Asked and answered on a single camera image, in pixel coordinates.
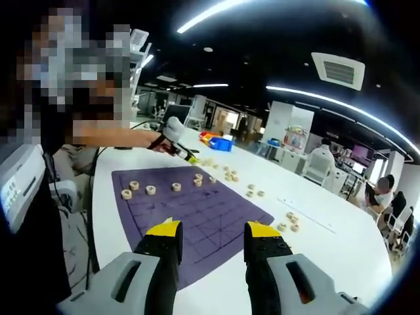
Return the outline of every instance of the ceiling ventilation grille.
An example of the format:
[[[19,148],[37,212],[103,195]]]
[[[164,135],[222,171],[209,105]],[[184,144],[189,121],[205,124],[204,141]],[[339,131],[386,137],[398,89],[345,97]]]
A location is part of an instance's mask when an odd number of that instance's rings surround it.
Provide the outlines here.
[[[316,70],[322,81],[344,85],[360,91],[365,75],[365,64],[357,60],[313,52]]]

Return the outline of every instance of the white table surface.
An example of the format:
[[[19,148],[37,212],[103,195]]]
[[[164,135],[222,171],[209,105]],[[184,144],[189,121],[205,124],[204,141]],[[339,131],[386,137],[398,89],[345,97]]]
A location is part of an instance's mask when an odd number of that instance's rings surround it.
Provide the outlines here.
[[[181,143],[213,158],[219,169],[203,167],[244,198],[248,184],[266,192],[250,200],[274,217],[272,226],[296,212],[301,230],[282,233],[294,253],[305,254],[335,281],[337,292],[357,296],[371,306],[391,281],[389,256],[373,219],[361,209],[280,166],[233,147],[214,151],[188,129]],[[187,166],[187,162],[146,149],[104,151],[93,186],[93,231],[96,254],[103,268],[119,254],[131,251],[117,210],[111,172],[125,169]],[[239,182],[226,182],[222,166],[235,169]],[[243,251],[196,283],[177,293],[173,314],[251,314],[245,282]]]

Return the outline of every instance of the ceiling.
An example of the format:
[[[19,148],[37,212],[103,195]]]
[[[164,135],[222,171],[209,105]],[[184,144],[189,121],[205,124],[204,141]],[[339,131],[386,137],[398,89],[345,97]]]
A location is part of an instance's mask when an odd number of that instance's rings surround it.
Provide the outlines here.
[[[112,9],[106,12],[114,23],[130,23],[132,28],[150,32],[155,58],[143,70],[139,85],[182,87],[177,93],[205,95],[244,112],[255,110],[250,114],[263,119],[268,115],[267,103],[273,100],[314,104],[378,130],[414,157],[413,149],[400,137],[360,113],[305,95],[266,90],[267,85],[287,87],[351,104],[420,143],[420,95],[416,89],[420,66],[414,58],[420,53],[418,36],[411,34],[411,26],[404,25],[415,20],[414,8],[386,4],[390,1],[369,1],[366,6],[351,0],[250,0],[177,33],[187,21],[220,2],[166,0],[123,5],[115,1],[110,5],[107,1]],[[213,52],[205,52],[206,47]],[[321,81],[312,52],[363,62],[362,90]],[[156,79],[159,75],[177,81],[167,83]],[[180,83],[227,83],[229,87],[187,89]],[[314,125],[324,131],[337,130],[345,126],[340,121],[345,119],[321,113],[315,115]],[[358,128],[353,124],[347,130]],[[375,135],[376,140],[366,140],[370,133],[365,131],[358,133],[359,140],[380,150],[383,138]]]

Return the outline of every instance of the purple game mat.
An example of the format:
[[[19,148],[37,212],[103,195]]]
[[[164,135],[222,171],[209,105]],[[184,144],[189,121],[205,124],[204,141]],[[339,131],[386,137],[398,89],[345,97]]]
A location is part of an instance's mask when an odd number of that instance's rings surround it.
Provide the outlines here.
[[[194,175],[203,175],[203,186],[194,186]],[[140,190],[124,200],[122,189],[136,180]],[[169,217],[182,221],[184,229],[179,285],[182,289],[201,279],[243,249],[247,221],[270,224],[268,213],[243,199],[221,182],[215,184],[199,167],[172,167],[112,172],[115,198],[125,234],[134,250],[149,228]],[[179,182],[180,192],[171,185]],[[145,187],[156,187],[149,196]]]

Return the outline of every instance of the black cable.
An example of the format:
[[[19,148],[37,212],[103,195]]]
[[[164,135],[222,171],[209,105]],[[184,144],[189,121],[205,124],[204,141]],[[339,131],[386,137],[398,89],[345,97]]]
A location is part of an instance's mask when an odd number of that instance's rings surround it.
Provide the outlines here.
[[[145,123],[152,123],[154,122],[153,120],[148,120],[148,121],[143,121],[142,123],[138,123],[137,125],[135,125],[134,127],[131,127],[130,129],[135,129]],[[96,163],[98,161],[99,156],[102,154],[103,151],[105,151],[106,149],[108,149],[109,147],[105,147],[103,148],[101,151],[97,150],[96,154],[92,160],[91,163],[91,171],[89,174],[89,180],[88,180],[88,185],[89,185],[89,192],[91,193],[91,204],[93,201],[93,189],[91,186],[91,182],[92,182],[92,174],[93,174],[93,170],[96,169]],[[98,257],[96,255],[96,248],[95,248],[95,238],[93,236],[93,214],[92,214],[92,209],[93,205],[91,206],[90,211],[87,211],[87,221],[85,222],[86,224],[86,232],[87,232],[87,269],[86,269],[86,286],[85,289],[88,290],[89,289],[89,268],[90,268],[90,263],[92,262],[92,272],[94,274],[96,274],[99,271],[99,262],[98,262]]]

